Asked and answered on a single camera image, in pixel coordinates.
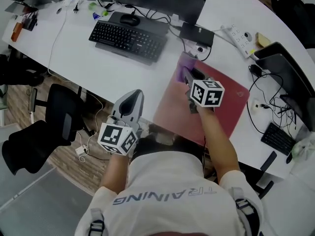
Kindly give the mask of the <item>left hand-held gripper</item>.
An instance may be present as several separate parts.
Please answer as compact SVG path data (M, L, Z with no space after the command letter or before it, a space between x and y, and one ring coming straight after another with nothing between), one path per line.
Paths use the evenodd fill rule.
M97 143L107 152L127 155L138 140L138 121L142 116L143 105L144 94L140 89L130 91L119 98L113 111L119 116L128 116L133 111L135 118L127 120L109 115L107 121L101 125Z

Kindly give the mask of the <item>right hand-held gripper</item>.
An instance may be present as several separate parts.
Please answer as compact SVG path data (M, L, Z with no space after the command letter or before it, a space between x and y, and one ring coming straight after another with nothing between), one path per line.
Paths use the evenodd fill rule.
M214 109L221 105L225 89L219 81L211 80L197 68L189 70L186 67L183 69L183 80L189 87L186 96L191 114L198 112L197 106Z

